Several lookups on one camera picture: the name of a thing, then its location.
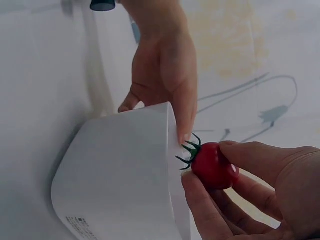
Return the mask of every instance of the red tomato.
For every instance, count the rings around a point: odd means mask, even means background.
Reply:
[[[187,142],[194,146],[195,149],[183,145],[191,153],[189,161],[177,157],[188,164],[188,167],[183,168],[183,170],[191,167],[193,173],[200,179],[207,190],[231,188],[238,181],[239,168],[231,164],[222,154],[219,143],[208,142],[201,145],[199,138],[198,140],[199,145]]]

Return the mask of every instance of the tomato stem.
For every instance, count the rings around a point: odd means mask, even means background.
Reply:
[[[185,146],[185,145],[183,145],[183,144],[181,145],[184,149],[186,149],[189,153],[191,153],[191,157],[190,157],[190,160],[188,161],[188,160],[184,160],[183,158],[181,158],[181,157],[179,157],[179,156],[175,156],[175,157],[176,157],[177,159],[179,159],[181,162],[183,162],[183,163],[185,163],[185,164],[188,164],[187,167],[182,168],[182,169],[180,169],[180,170],[186,170],[186,169],[190,168],[190,167],[191,167],[191,163],[196,159],[196,156],[197,156],[198,152],[199,152],[200,149],[201,149],[201,139],[200,139],[197,135],[195,135],[194,133],[192,133],[192,134],[196,137],[196,139],[198,139],[199,144],[196,144],[196,143],[191,142],[191,141],[185,141],[187,144],[190,144],[190,145],[193,146],[195,149],[191,149],[190,147]]]
[[[201,147],[201,139],[194,132],[192,133],[192,135],[195,136],[196,139],[198,139],[198,141],[199,141],[198,145]]]

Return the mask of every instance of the hand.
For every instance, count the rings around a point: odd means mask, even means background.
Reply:
[[[320,149],[284,149],[258,142],[223,142],[220,148],[231,163],[275,188],[244,175],[233,186],[242,198],[281,225],[273,229],[255,221],[224,191],[208,193],[200,180],[187,172],[182,184],[202,239],[320,239]]]
[[[145,17],[145,21],[137,20],[138,25],[144,25],[140,27],[141,39],[132,64],[132,86],[118,111],[132,110],[140,101],[146,107],[171,102],[182,144],[190,138],[194,125],[198,81],[195,46],[185,18],[177,17],[178,13],[182,15],[181,7],[176,6],[179,10],[174,12],[172,20],[170,13],[164,10],[157,23],[146,24],[156,19],[150,16]]]

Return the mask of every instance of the finger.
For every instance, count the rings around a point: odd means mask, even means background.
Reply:
[[[219,214],[209,193],[192,171],[182,176],[186,201],[203,240],[227,240],[233,234]]]
[[[216,204],[216,202],[211,198],[211,202],[213,203],[214,207],[217,209],[217,211],[219,212],[219,214],[222,216],[223,220],[225,221],[225,223],[228,225],[228,227],[230,228],[232,234],[234,236],[236,235],[244,235],[247,234],[244,230],[242,230],[240,227],[236,226],[234,223],[232,223],[224,214],[223,212],[220,210],[220,208],[218,207],[218,205]]]
[[[224,191],[216,190],[210,195],[226,218],[247,234],[264,234],[273,229],[250,217]]]
[[[233,185],[233,189],[245,200],[252,203],[261,212],[282,221],[284,218],[279,209],[276,192],[255,180],[240,174],[239,180]]]
[[[195,104],[197,103],[197,90],[188,87],[184,81],[173,93],[172,107],[177,124],[180,144],[190,139],[193,122],[195,120]]]
[[[130,90],[125,100],[119,107],[118,113],[123,113],[126,111],[133,110],[138,105],[139,102],[140,102],[140,99]]]
[[[275,187],[282,170],[301,152],[298,148],[279,148],[259,142],[221,142],[220,149],[232,164],[256,175],[272,187]]]

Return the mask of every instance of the white plastic box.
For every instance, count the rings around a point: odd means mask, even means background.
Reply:
[[[79,240],[190,240],[169,103],[87,122],[52,184],[52,203]]]

